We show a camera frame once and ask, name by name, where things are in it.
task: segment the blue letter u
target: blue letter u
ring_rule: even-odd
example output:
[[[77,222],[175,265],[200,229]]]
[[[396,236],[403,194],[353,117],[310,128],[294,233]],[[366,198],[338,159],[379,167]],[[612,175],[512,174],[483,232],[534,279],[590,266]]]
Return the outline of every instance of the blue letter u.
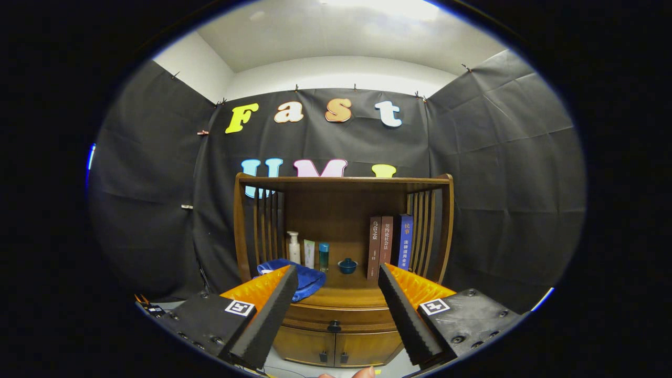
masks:
[[[261,162],[258,159],[248,159],[244,160],[241,163],[241,166],[243,166],[243,173],[248,174],[250,176],[257,175],[257,167],[259,167],[260,165]],[[280,172],[281,165],[282,165],[282,159],[278,159],[277,157],[266,159],[266,166],[268,166],[268,177],[277,177]],[[245,187],[245,195],[248,196],[249,198],[254,198],[255,196],[254,193],[256,191],[257,189],[252,186]],[[266,196],[269,196],[275,192],[276,192],[275,190],[266,190]],[[263,193],[259,194],[259,198],[263,198],[263,196],[264,196]]]

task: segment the cabinet knob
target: cabinet knob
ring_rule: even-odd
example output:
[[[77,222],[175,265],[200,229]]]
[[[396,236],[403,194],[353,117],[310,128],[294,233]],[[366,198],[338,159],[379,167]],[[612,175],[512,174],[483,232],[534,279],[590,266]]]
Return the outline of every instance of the cabinet knob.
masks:
[[[335,334],[339,333],[341,331],[339,324],[340,322],[338,320],[332,320],[331,323],[327,326],[327,331],[333,332]]]

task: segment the cabinet door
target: cabinet door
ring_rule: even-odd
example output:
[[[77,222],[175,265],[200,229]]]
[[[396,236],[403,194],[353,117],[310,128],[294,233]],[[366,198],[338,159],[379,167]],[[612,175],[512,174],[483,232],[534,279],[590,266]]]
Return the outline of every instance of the cabinet door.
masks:
[[[334,366],[335,334],[281,326],[273,341],[280,357],[296,363]]]
[[[404,348],[397,331],[336,335],[335,367],[367,367],[389,363]]]

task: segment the cosmetic bottle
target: cosmetic bottle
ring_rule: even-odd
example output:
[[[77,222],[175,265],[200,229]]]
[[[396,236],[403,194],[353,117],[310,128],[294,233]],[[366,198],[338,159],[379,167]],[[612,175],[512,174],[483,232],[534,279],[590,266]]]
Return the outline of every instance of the cosmetic bottle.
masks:
[[[329,243],[320,243],[320,271],[329,271]]]
[[[298,245],[298,232],[296,231],[287,231],[288,234],[292,237],[290,241],[290,261],[297,264],[301,264],[301,247]]]

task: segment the wire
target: wire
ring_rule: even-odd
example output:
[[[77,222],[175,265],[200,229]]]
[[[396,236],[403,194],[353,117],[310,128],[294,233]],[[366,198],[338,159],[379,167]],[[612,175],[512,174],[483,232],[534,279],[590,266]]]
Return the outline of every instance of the wire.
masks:
[[[281,368],[279,368],[279,367],[273,367],[273,366],[264,366],[264,367],[263,367],[263,373],[264,373],[264,374],[266,374],[266,368],[267,368],[267,367],[269,367],[269,368],[271,368],[271,369],[278,369],[278,370],[289,371],[290,373],[294,373],[294,374],[300,375],[300,376],[303,377],[303,378],[307,378],[305,375],[300,374],[300,373],[297,373],[296,371],[291,371],[291,370],[287,370],[287,369],[281,369]]]

